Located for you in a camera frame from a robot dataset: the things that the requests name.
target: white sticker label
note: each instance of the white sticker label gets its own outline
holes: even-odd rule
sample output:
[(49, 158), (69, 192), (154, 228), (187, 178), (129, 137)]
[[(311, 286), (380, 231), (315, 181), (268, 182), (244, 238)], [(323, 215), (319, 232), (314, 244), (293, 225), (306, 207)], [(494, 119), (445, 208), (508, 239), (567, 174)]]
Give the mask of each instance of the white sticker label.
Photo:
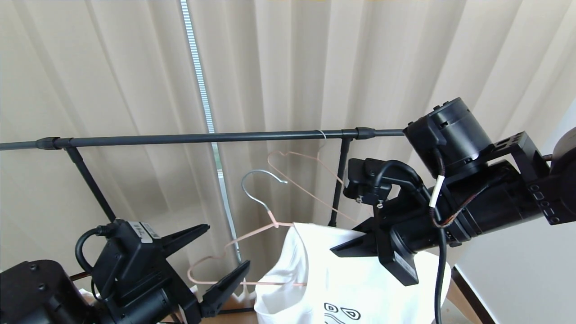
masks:
[(396, 251), (394, 251), (394, 257), (396, 257), (396, 261), (398, 261), (398, 264), (400, 266), (402, 266), (406, 271), (408, 271), (413, 277), (416, 277), (416, 270), (414, 270), (414, 268), (412, 268), (408, 262), (406, 262), (406, 260), (404, 260), (400, 254), (396, 253)]
[(148, 231), (148, 234), (150, 234), (150, 236), (152, 236), (153, 239), (161, 239), (160, 235), (158, 235), (158, 234), (156, 234), (156, 232), (154, 232), (154, 230), (152, 229), (152, 226), (150, 226), (150, 224), (144, 223), (142, 221), (140, 222), (140, 224), (142, 224), (142, 226), (144, 226), (146, 231)]
[(142, 243), (152, 243), (152, 237), (146, 232), (142, 224), (137, 221), (129, 221), (128, 223), (132, 226), (132, 229), (134, 229), (134, 232), (136, 232)]

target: curtain fold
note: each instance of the curtain fold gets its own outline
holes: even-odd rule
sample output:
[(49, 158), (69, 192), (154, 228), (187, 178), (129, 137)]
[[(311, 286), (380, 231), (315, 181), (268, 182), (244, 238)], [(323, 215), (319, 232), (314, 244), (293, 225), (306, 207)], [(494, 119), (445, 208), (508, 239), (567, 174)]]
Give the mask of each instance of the curtain fold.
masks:
[[(188, 0), (218, 132), (402, 128), (462, 97), (494, 141), (526, 130), (542, 144), (576, 96), (574, 2)], [(322, 141), (220, 144), (238, 235), (269, 222), (240, 189), (273, 150), (315, 155)], [(339, 141), (321, 159), (336, 171)], [(352, 142), (349, 157), (397, 159), (431, 176), (404, 138)], [(331, 205), (334, 177), (297, 157), (272, 161)], [(250, 191), (282, 221), (327, 224), (330, 209), (266, 176)], [(370, 213), (342, 198), (358, 222)], [(339, 216), (339, 227), (355, 222)], [(258, 279), (283, 232), (241, 242)], [(454, 264), (462, 248), (449, 249)]]
[[(207, 133), (178, 1), (2, 2), (0, 21), (2, 142)], [(210, 144), (79, 151), (118, 218), (160, 235), (211, 225), (169, 258), (183, 278), (231, 239)], [(107, 220), (67, 154), (2, 152), (1, 168), (1, 268), (50, 258), (80, 272), (76, 240)], [(87, 242), (91, 263), (103, 241)], [(230, 255), (195, 275), (218, 280), (235, 265)]]

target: silver metal hook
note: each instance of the silver metal hook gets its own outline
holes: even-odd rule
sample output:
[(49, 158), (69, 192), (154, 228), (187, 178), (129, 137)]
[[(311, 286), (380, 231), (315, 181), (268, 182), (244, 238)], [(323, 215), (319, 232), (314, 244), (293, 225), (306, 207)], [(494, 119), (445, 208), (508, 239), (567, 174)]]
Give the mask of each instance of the silver metal hook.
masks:
[(320, 146), (320, 148), (318, 148), (318, 153), (320, 153), (320, 150), (324, 147), (324, 145), (326, 145), (326, 142), (328, 142), (328, 139), (326, 138), (326, 134), (324, 134), (323, 131), (317, 129), (317, 131), (321, 132), (322, 135), (324, 136), (324, 143), (322, 144), (322, 146)]
[(250, 195), (250, 193), (248, 193), (248, 191), (246, 190), (246, 186), (244, 185), (244, 180), (246, 180), (246, 177), (247, 177), (248, 175), (250, 175), (250, 174), (252, 174), (252, 173), (256, 173), (256, 172), (262, 172), (262, 173), (265, 173), (265, 174), (267, 174), (267, 175), (269, 175), (269, 176), (272, 176), (274, 179), (276, 179), (278, 182), (281, 182), (281, 183), (288, 183), (288, 181), (282, 180), (282, 179), (280, 179), (279, 177), (277, 177), (275, 174), (273, 174), (272, 172), (267, 171), (267, 170), (262, 170), (262, 169), (255, 169), (255, 170), (249, 171), (249, 172), (248, 172), (247, 174), (245, 174), (244, 177), (242, 178), (241, 184), (242, 184), (242, 190), (244, 191), (244, 193), (245, 193), (248, 197), (250, 197), (250, 199), (252, 199), (252, 200), (254, 200), (255, 202), (257, 202), (257, 203), (261, 204), (262, 206), (264, 206), (264, 208), (266, 208), (266, 211), (270, 212), (270, 208), (268, 208), (268, 205), (266, 205), (266, 203), (264, 203), (262, 200), (259, 200), (259, 199), (257, 199), (256, 197)]

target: pink clothes hanger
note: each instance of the pink clothes hanger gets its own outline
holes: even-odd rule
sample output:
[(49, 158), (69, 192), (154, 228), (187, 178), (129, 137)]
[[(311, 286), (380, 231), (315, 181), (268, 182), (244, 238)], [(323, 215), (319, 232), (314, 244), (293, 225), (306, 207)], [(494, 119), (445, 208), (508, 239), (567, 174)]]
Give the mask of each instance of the pink clothes hanger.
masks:
[(290, 183), (292, 183), (293, 185), (297, 186), (300, 190), (304, 191), (305, 193), (309, 194), (312, 198), (318, 200), (318, 201), (321, 202), (323, 205), (329, 207), (330, 209), (332, 209), (332, 210), (335, 211), (336, 213), (339, 213), (340, 215), (346, 217), (347, 219), (353, 221), (354, 223), (358, 223), (358, 220), (352, 219), (352, 217), (350, 217), (350, 216), (344, 214), (343, 212), (341, 212), (341, 211), (333, 208), (332, 206), (330, 206), (328, 203), (326, 203), (326, 202), (323, 201), (322, 199), (320, 199), (320, 198), (316, 197), (315, 195), (313, 195), (310, 191), (304, 189), (302, 186), (300, 186), (300, 185), (299, 185), (298, 183), (296, 183), (294, 180), (290, 179), (290, 177), (288, 177), (287, 175), (283, 174), (280, 170), (278, 170), (278, 169), (277, 169), (275, 166), (273, 166), (272, 163), (270, 162), (270, 157), (271, 157), (272, 155), (276, 154), (276, 153), (280, 153), (280, 155), (282, 155), (282, 156), (288, 156), (288, 155), (292, 154), (292, 155), (297, 155), (297, 156), (306, 157), (307, 159), (311, 159), (311, 160), (314, 160), (314, 161), (320, 163), (320, 165), (322, 165), (322, 167), (324, 167), (324, 169), (328, 170), (328, 172), (330, 172), (330, 174), (333, 175), (334, 178), (336, 178), (336, 180), (342, 184), (342, 186), (344, 186), (344, 181), (342, 181), (342, 179), (340, 179), (340, 178), (336, 175), (336, 173), (334, 173), (330, 168), (328, 168), (328, 167), (324, 164), (324, 162), (322, 162), (322, 161), (320, 160), (320, 150), (322, 150), (322, 148), (324, 147), (324, 145), (326, 145), (326, 142), (327, 142), (328, 140), (327, 140), (327, 138), (326, 138), (326, 134), (324, 134), (323, 131), (321, 131), (321, 130), (318, 130), (318, 131), (321, 132), (322, 135), (324, 136), (324, 143), (322, 144), (321, 147), (318, 148), (318, 152), (316, 153), (316, 157), (313, 157), (313, 156), (310, 156), (310, 155), (304, 155), (304, 154), (302, 154), (302, 153), (297, 153), (297, 152), (292, 152), (292, 151), (288, 151), (288, 152), (286, 152), (286, 153), (283, 153), (283, 152), (277, 150), (277, 151), (274, 151), (274, 152), (270, 152), (270, 153), (268, 154), (268, 158), (267, 158), (268, 165), (269, 165), (272, 169), (274, 169), (277, 173), (279, 173), (279, 174), (282, 175), (284, 178), (286, 178)]
[[(231, 245), (233, 245), (233, 244), (235, 244), (235, 243), (237, 243), (237, 242), (240, 242), (240, 241), (242, 241), (243, 239), (249, 238), (250, 236), (256, 235), (256, 234), (261, 233), (261, 232), (264, 232), (265, 230), (267, 230), (267, 229), (269, 229), (269, 228), (272, 228), (272, 227), (278, 228), (278, 227), (280, 227), (280, 226), (292, 227), (292, 226), (294, 225), (294, 224), (291, 224), (291, 223), (282, 223), (282, 222), (276, 221), (276, 218), (274, 217), (274, 214), (272, 214), (272, 211), (270, 210), (270, 208), (268, 208), (268, 205), (266, 205), (263, 201), (257, 199), (256, 197), (250, 195), (250, 193), (246, 190), (246, 187), (245, 187), (245, 185), (244, 185), (244, 180), (246, 179), (246, 177), (247, 177), (248, 175), (250, 175), (250, 174), (252, 174), (252, 173), (255, 173), (255, 172), (262, 172), (262, 173), (265, 173), (265, 174), (267, 174), (267, 175), (270, 175), (270, 176), (272, 176), (274, 179), (276, 179), (278, 182), (281, 182), (281, 183), (288, 183), (288, 181), (282, 180), (282, 179), (280, 179), (279, 177), (277, 177), (276, 175), (274, 175), (272, 172), (266, 171), (266, 170), (262, 170), (262, 169), (252, 170), (252, 171), (248, 172), (247, 174), (245, 174), (244, 177), (242, 178), (242, 181), (241, 181), (242, 190), (244, 191), (244, 193), (245, 193), (250, 199), (256, 201), (257, 203), (261, 204), (262, 206), (264, 206), (264, 207), (266, 208), (266, 211), (268, 212), (268, 216), (270, 216), (270, 220), (272, 221), (272, 223), (270, 223), (270, 224), (268, 224), (268, 225), (266, 225), (266, 226), (263, 226), (263, 227), (261, 227), (261, 228), (259, 228), (259, 229), (256, 229), (255, 231), (252, 231), (252, 232), (250, 232), (250, 233), (248, 233), (248, 234), (245, 234), (245, 235), (243, 235), (243, 236), (240, 236), (239, 238), (237, 238), (237, 239), (229, 242), (228, 244), (226, 244), (226, 245), (224, 246), (224, 253), (223, 253), (222, 255), (217, 256), (217, 257), (211, 255), (211, 256), (209, 256), (209, 257), (204, 257), (204, 258), (198, 260), (196, 263), (194, 263), (190, 268), (188, 268), (188, 279), (189, 279), (190, 281), (194, 282), (195, 284), (200, 284), (200, 285), (203, 285), (203, 284), (206, 284), (206, 285), (214, 285), (214, 284), (216, 284), (216, 281), (199, 281), (199, 280), (196, 280), (196, 279), (194, 279), (194, 278), (192, 277), (192, 270), (194, 269), (195, 266), (197, 266), (197, 265), (200, 264), (201, 262), (203, 262), (203, 261), (205, 261), (205, 260), (208, 260), (208, 259), (222, 259), (223, 257), (226, 256), (226, 248), (227, 248), (227, 247), (229, 247), (229, 246), (231, 246)], [(286, 282), (246, 282), (246, 281), (243, 281), (243, 282), (241, 282), (240, 284), (241, 284), (241, 285), (284, 285), (284, 284), (286, 284)], [(294, 286), (305, 286), (306, 283), (304, 283), (304, 282), (294, 282), (294, 283), (292, 283), (292, 285), (294, 285)]]

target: black metal rod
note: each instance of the black metal rod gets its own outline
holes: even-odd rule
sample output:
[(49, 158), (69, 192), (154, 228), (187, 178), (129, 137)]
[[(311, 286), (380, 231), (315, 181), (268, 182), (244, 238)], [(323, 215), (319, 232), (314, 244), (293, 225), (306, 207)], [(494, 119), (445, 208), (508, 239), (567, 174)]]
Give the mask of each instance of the black metal rod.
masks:
[[(346, 160), (348, 159), (348, 151), (350, 150), (351, 141), (351, 138), (342, 138), (342, 144), (340, 144), (340, 160), (338, 161), (338, 173), (336, 174), (340, 179), (344, 179), (344, 169), (346, 168)], [(334, 200), (332, 201), (332, 208), (334, 209), (338, 209), (341, 192), (342, 184), (336, 180), (336, 187), (334, 188)], [(337, 216), (338, 213), (333, 210), (332, 214), (330, 215), (330, 222), (328, 222), (328, 226), (336, 227)]]
[[(404, 136), (401, 129), (356, 129), (325, 130), (326, 138), (351, 138), (362, 140), (383, 136)], [(222, 133), (222, 134), (182, 134), (182, 135), (139, 135), (115, 137), (86, 138), (43, 138), (38, 141), (2, 143), (0, 150), (15, 149), (65, 149), (85, 146), (116, 146), (116, 145), (150, 145), (178, 143), (208, 143), (208, 142), (244, 142), (244, 141), (279, 141), (279, 140), (313, 140), (324, 138), (317, 130), (305, 131), (267, 131), (253, 133)]]
[(100, 207), (102, 207), (102, 210), (106, 214), (106, 217), (108, 217), (110, 222), (113, 222), (116, 219), (116, 215), (114, 215), (114, 212), (112, 211), (112, 208), (108, 204), (108, 201), (106, 201), (106, 198), (104, 198), (102, 191), (100, 191), (100, 188), (98, 188), (98, 184), (92, 177), (92, 174), (90, 173), (90, 170), (88, 170), (86, 163), (84, 163), (82, 155), (80, 155), (78, 149), (66, 148), (66, 152), (70, 156), (70, 160), (72, 160), (72, 162), (76, 164), (76, 167), (78, 168), (80, 174), (84, 178), (84, 181), (86, 181), (86, 184), (92, 191), (92, 194), (94, 194), (94, 197), (98, 201), (98, 204), (100, 204)]

